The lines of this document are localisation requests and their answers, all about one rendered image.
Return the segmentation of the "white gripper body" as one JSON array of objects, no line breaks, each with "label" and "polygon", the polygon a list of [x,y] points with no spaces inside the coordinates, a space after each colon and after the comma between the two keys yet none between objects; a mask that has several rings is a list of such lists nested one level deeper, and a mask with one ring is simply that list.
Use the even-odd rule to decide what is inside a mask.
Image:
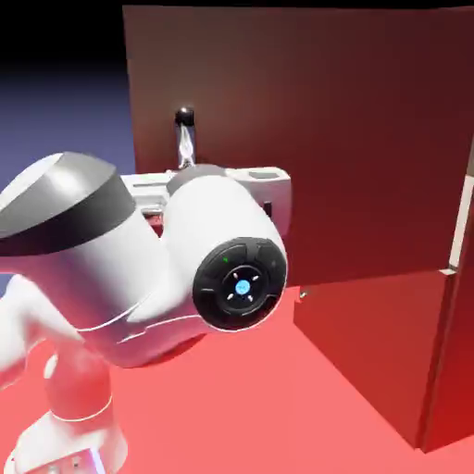
[{"label": "white gripper body", "polygon": [[162,218],[166,242],[226,242],[239,237],[278,242],[289,229],[292,183],[280,168],[195,166],[181,171],[124,175],[136,206],[127,234],[158,237],[146,217]]}]

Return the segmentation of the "curved shiny metal door handle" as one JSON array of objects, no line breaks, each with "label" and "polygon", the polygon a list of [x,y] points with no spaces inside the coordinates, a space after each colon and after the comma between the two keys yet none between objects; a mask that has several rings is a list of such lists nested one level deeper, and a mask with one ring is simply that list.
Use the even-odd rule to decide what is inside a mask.
[{"label": "curved shiny metal door handle", "polygon": [[195,165],[195,126],[194,111],[180,107],[175,113],[175,132],[178,151],[178,169]]}]

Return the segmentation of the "large dark red cabinet door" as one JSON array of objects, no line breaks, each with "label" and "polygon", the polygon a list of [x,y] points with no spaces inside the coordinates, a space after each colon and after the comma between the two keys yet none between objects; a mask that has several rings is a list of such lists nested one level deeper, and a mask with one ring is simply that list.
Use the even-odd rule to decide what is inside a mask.
[{"label": "large dark red cabinet door", "polygon": [[445,268],[474,137],[474,7],[125,6],[136,168],[197,158],[293,183],[294,284]]}]

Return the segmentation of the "small dark red cabinet door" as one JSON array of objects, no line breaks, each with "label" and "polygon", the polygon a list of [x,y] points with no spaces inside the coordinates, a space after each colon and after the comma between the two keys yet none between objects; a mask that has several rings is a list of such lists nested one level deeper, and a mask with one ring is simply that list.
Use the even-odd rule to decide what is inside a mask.
[{"label": "small dark red cabinet door", "polygon": [[293,321],[412,447],[429,390],[441,270],[305,286]]}]

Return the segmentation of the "dark red wooden cabinet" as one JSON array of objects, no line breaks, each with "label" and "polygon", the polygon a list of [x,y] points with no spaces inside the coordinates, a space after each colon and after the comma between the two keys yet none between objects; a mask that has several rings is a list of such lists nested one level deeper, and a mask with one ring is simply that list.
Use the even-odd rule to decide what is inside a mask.
[{"label": "dark red wooden cabinet", "polygon": [[474,435],[474,136],[455,223],[418,447]]}]

